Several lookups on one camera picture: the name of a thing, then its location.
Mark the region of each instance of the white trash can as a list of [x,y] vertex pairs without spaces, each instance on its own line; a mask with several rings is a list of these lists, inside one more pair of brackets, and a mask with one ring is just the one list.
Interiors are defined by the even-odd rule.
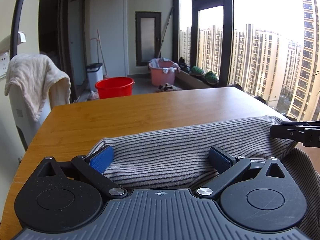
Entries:
[[95,84],[103,79],[102,63],[92,63],[85,67],[88,75],[90,90],[96,92]]

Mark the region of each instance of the beige towel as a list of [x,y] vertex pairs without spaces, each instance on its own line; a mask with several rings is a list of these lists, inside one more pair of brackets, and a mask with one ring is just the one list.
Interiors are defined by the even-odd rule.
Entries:
[[20,87],[25,103],[35,122],[49,96],[51,108],[70,103],[70,78],[46,55],[18,54],[11,59],[4,94],[10,86]]

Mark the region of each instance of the striped cloth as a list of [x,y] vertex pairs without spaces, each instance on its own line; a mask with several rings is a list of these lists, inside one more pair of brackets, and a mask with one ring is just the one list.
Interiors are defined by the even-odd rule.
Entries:
[[277,157],[291,174],[308,203],[300,229],[311,239],[320,239],[320,176],[310,158],[296,142],[269,136],[273,116],[179,127],[116,138],[103,138],[89,155],[105,145],[114,149],[114,160],[103,172],[125,188],[191,188],[218,176],[208,162],[208,151],[217,146],[235,157],[253,162]]

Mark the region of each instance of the white door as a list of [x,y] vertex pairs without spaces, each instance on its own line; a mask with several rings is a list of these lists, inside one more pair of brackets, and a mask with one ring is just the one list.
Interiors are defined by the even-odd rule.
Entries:
[[[93,0],[93,29],[99,30],[109,77],[124,77],[124,0]],[[91,42],[91,57],[97,58],[97,46]],[[102,57],[99,48],[100,62]]]
[[81,26],[81,0],[68,1],[68,33],[71,65],[76,86],[86,80],[83,33]]

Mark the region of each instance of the silver screw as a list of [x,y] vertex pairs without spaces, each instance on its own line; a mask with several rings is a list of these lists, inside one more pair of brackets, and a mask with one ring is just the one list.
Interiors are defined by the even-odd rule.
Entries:
[[113,196],[121,196],[124,194],[124,189],[119,187],[114,187],[111,190],[109,190],[109,193]]
[[208,196],[208,195],[211,195],[213,191],[208,187],[201,187],[201,188],[198,188],[197,193],[202,196]]

